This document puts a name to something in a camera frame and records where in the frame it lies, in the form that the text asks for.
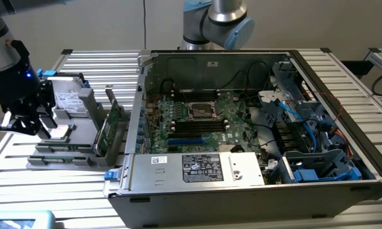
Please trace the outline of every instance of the gray wall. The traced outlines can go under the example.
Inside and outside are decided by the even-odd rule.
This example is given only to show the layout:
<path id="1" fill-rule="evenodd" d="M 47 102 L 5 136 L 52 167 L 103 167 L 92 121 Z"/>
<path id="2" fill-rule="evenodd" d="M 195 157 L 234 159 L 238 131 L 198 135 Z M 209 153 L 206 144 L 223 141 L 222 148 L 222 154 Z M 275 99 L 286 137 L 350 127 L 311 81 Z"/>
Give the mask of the gray wall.
<path id="1" fill-rule="evenodd" d="M 246 0 L 257 29 L 246 48 L 329 47 L 361 58 L 382 47 L 382 0 Z M 146 0 L 148 48 L 174 49 L 182 40 L 182 0 Z M 35 68 L 51 68 L 64 48 L 143 48 L 142 0 L 76 0 L 5 18 Z"/>

